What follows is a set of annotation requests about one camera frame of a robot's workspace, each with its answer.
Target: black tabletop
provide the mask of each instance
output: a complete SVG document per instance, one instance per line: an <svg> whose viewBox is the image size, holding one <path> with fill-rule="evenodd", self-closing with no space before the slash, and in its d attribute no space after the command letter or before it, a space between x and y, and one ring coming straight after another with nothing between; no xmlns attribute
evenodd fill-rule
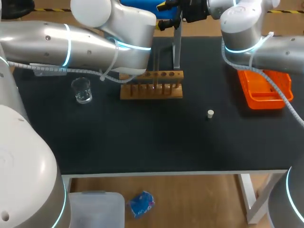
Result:
<svg viewBox="0 0 304 228"><path fill-rule="evenodd" d="M288 169L303 152L304 129L286 108L248 108L220 43L182 39L183 99L120 100L119 84L92 75L34 77L16 69L14 76L30 122L62 174ZM171 45L171 38L154 39L160 70L172 69ZM71 90L79 76L92 82L89 104L78 104ZM292 91L292 105L304 116L304 77L292 76Z"/></svg>

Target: wooden floor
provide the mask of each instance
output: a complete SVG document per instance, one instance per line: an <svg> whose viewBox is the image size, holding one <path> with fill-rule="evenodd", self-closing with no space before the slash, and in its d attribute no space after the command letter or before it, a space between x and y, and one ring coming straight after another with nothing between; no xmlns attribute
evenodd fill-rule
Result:
<svg viewBox="0 0 304 228"><path fill-rule="evenodd" d="M280 10L303 10L302 0L281 0ZM37 8L69 8L69 0L35 0ZM33 12L22 20L45 20L79 25L71 13ZM263 33L303 35L303 14L267 14ZM155 31L172 36L173 29ZM219 21L183 23L183 36L220 36ZM265 176L252 175L257 188ZM72 191L105 190L121 193L128 201L145 190L155 207L135 220L127 210L126 228L269 228L264 217L257 226L246 223L244 202L234 175L115 177L74 180Z"/></svg>
<svg viewBox="0 0 304 228"><path fill-rule="evenodd" d="M255 175L258 186L264 176ZM110 177L74 179L72 191L119 192L125 201L143 190L155 206L140 219L126 210L126 228L270 228L264 217L257 226L245 219L245 205L236 175Z"/></svg>

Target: blue light strip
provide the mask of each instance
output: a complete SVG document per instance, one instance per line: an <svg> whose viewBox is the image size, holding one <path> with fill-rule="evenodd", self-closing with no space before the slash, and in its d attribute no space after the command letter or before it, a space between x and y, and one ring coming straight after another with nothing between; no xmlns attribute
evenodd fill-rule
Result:
<svg viewBox="0 0 304 228"><path fill-rule="evenodd" d="M63 183L63 187L64 187L64 189L65 189L65 201L63 202L62 210L61 210L61 212L60 212L60 214L59 214L59 216L58 216L56 222L54 223L54 225L53 225L51 228L55 228L55 226L58 224L58 222L59 222L59 220L61 219L61 216L62 216L62 214L63 214L63 211L64 211L64 209L65 209L65 206L66 206L66 200L67 200L67 194L66 194L66 193L67 193L67 190L66 190L65 183Z"/></svg>
<svg viewBox="0 0 304 228"><path fill-rule="evenodd" d="M263 38L261 38L260 41L257 44L255 44L253 47L242 50L242 51L233 51L233 50L228 49L226 46L225 46L225 48L227 51L232 52L232 53L244 53L244 52L251 51L251 50L257 48L257 47L261 46L262 44L263 44Z"/></svg>
<svg viewBox="0 0 304 228"><path fill-rule="evenodd" d="M68 47L67 47L67 55L66 55L66 61L65 63L62 65L63 67L65 67L70 59L70 55L71 55L71 46L72 46L72 42L71 42L71 32L70 32L70 27L67 24L64 24L66 27L66 31L67 31L67 40L68 40Z"/></svg>
<svg viewBox="0 0 304 228"><path fill-rule="evenodd" d="M137 50L143 50L143 51L150 51L151 48L150 47L139 47L139 46L134 46L134 45L130 45L130 44L125 44L123 42L118 41L117 42L118 45L122 46L122 47L126 47L126 48L133 48L133 49L137 49Z"/></svg>
<svg viewBox="0 0 304 228"><path fill-rule="evenodd" d="M291 167L290 167L290 169L288 170L287 177L286 177L286 191L287 191L287 196L288 196L289 202L290 202L292 208L294 209L295 213L296 213L297 216L300 218L300 220L304 223L304 218L302 217L302 215L300 214L300 212L298 211L298 209L295 207L295 204L294 204L293 200L291 199L291 195L290 195L290 191L289 191L289 187L288 187L288 179L289 179L289 172L290 172L290 170L291 170Z"/></svg>
<svg viewBox="0 0 304 228"><path fill-rule="evenodd" d="M2 57L0 56L0 59L3 60L3 62L5 62L5 63L9 66L9 64L7 63L7 61L6 61L4 58L2 58Z"/></svg>

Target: white table leg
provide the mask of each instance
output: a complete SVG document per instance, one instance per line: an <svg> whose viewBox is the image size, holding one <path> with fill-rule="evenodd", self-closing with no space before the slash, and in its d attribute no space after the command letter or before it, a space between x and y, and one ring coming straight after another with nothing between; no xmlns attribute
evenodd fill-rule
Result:
<svg viewBox="0 0 304 228"><path fill-rule="evenodd" d="M174 30L174 37L173 37L173 69L174 70L180 69L181 27L182 27L182 22L180 23L178 29Z"/></svg>
<svg viewBox="0 0 304 228"><path fill-rule="evenodd" d="M66 175L62 175L62 179L63 179L63 182L65 184L67 193L70 193L72 178L70 178L69 176L66 176Z"/></svg>
<svg viewBox="0 0 304 228"><path fill-rule="evenodd" d="M274 185L281 178L282 173L270 174L263 184L263 190L256 199L249 174L239 174L238 178L241 184L243 198L247 211L248 224L257 224L268 210L268 197Z"/></svg>

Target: wooden test tube rack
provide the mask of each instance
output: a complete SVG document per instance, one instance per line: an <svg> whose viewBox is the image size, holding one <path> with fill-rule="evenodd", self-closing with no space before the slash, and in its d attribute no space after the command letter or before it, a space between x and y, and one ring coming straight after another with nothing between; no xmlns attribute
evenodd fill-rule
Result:
<svg viewBox="0 0 304 228"><path fill-rule="evenodd" d="M128 79L120 74L119 79ZM182 98L183 71L146 71L127 84L121 85L120 99L171 99Z"/></svg>

